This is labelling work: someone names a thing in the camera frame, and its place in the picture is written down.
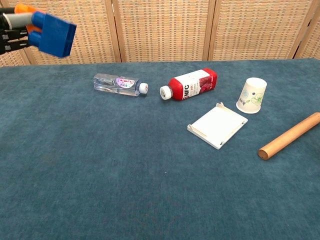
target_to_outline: bottle label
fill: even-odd
[[[125,79],[125,78],[117,78],[116,83],[124,89],[129,89],[135,84],[135,80],[132,79]]]
[[[213,88],[213,78],[209,73],[202,69],[177,76],[175,79],[177,79],[183,86],[182,99],[202,94]]]

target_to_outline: white paper cup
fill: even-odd
[[[245,81],[236,107],[245,114],[255,114],[260,111],[265,95],[267,82],[261,78],[250,77]]]

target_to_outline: clear plastic bottle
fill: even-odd
[[[93,86],[98,91],[136,97],[148,92],[148,84],[141,82],[139,78],[104,73],[97,73],[94,76]]]

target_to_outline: white lid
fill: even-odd
[[[148,84],[147,83],[140,83],[139,92],[141,94],[147,94],[147,92],[148,92]]]
[[[172,97],[172,93],[170,90],[170,87],[168,86],[162,86],[160,87],[160,95],[163,100],[168,100]]]

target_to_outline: white plastic tray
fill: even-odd
[[[189,124],[187,130],[215,149],[220,149],[247,122],[248,119],[221,102],[193,124]]]

